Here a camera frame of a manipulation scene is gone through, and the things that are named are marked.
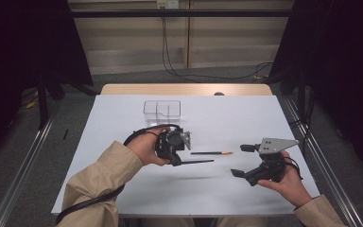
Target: transparent box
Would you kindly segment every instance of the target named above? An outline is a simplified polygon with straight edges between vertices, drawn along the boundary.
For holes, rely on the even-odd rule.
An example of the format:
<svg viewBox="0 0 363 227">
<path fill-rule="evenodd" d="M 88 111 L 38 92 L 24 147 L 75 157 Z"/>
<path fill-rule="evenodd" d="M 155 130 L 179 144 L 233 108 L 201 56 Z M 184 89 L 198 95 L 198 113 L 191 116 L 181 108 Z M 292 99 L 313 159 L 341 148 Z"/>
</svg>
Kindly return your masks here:
<svg viewBox="0 0 363 227">
<path fill-rule="evenodd" d="M 144 103 L 147 126 L 161 124 L 180 125 L 181 102 L 178 100 L 149 100 Z"/>
</svg>

